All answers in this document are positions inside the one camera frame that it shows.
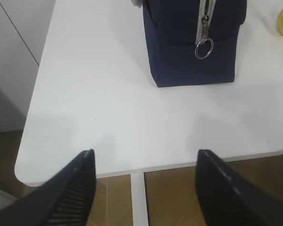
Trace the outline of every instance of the dark blue pouch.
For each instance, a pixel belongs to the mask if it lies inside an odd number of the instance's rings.
[[[149,63],[157,86],[233,82],[246,8],[247,0],[143,0]]]

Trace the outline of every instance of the metal zipper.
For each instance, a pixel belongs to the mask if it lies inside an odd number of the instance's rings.
[[[212,53],[214,48],[213,40],[208,37],[208,30],[213,16],[215,3],[216,0],[200,0],[198,26],[195,41],[195,45],[197,45],[195,48],[195,56],[200,60],[207,58]],[[209,41],[211,45],[209,52],[204,56],[199,56],[199,47],[207,41]]]

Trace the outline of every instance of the cabinet door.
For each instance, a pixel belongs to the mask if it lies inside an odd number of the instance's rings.
[[[55,0],[0,0],[40,63]]]
[[[0,130],[22,129],[38,65],[0,6]]]

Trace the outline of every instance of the floor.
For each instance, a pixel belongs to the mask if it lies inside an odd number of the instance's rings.
[[[0,189],[23,197],[14,165],[22,131],[0,134]],[[245,178],[283,201],[283,155],[229,163]],[[195,167],[145,173],[151,226],[205,226],[194,187]],[[98,179],[87,226],[132,226],[130,176]]]

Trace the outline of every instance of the key ring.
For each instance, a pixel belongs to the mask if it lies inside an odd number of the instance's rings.
[[[198,54],[198,49],[201,45],[203,45],[206,41],[209,41],[211,43],[211,48],[209,50],[209,52],[205,55],[205,56],[199,56]],[[209,55],[211,55],[212,51],[213,51],[213,48],[214,48],[214,42],[212,39],[210,38],[205,38],[205,39],[202,39],[200,42],[198,42],[196,48],[195,48],[195,56],[199,59],[199,60],[203,60],[205,58],[207,58]]]

